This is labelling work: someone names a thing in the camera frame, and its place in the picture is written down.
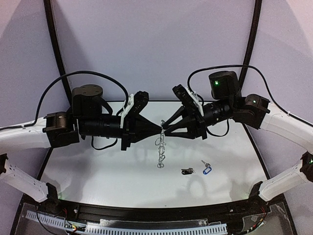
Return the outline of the silver key black tag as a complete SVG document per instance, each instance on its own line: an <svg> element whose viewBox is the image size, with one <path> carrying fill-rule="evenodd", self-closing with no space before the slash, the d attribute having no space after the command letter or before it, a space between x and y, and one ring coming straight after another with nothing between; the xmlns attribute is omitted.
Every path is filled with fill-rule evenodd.
<svg viewBox="0 0 313 235"><path fill-rule="evenodd" d="M187 169L181 169L181 173L182 175L190 175L190 174L194 174L195 171L193 168L187 168Z"/></svg>

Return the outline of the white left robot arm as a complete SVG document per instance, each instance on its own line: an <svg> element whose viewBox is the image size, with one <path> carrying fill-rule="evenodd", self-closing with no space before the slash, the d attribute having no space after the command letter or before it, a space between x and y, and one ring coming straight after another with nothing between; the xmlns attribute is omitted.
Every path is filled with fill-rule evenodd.
<svg viewBox="0 0 313 235"><path fill-rule="evenodd" d="M35 124L23 123L0 131L0 179L27 194L38 203L58 204L55 186L44 183L18 169L8 161L12 150L58 148L78 143L87 136L121 140L121 150L132 143L161 133L161 127L140 115L149 102L149 94L131 94L121 114L102 97L103 89L94 84L72 91L72 109L48 114Z"/></svg>

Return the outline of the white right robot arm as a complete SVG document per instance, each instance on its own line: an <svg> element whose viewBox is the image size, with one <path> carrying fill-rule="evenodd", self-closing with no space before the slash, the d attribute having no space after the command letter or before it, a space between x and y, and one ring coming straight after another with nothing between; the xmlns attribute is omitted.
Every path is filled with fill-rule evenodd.
<svg viewBox="0 0 313 235"><path fill-rule="evenodd" d="M296 165L266 181L256 183L250 201L265 203L274 197L313 180L313 126L284 111L274 99L257 94L241 95L239 80L233 71L218 71L208 77L214 101L201 105L190 87L177 85L173 92L182 106L162 124L168 137L206 139L209 126L232 119L255 129L275 133L301 146L305 153Z"/></svg>

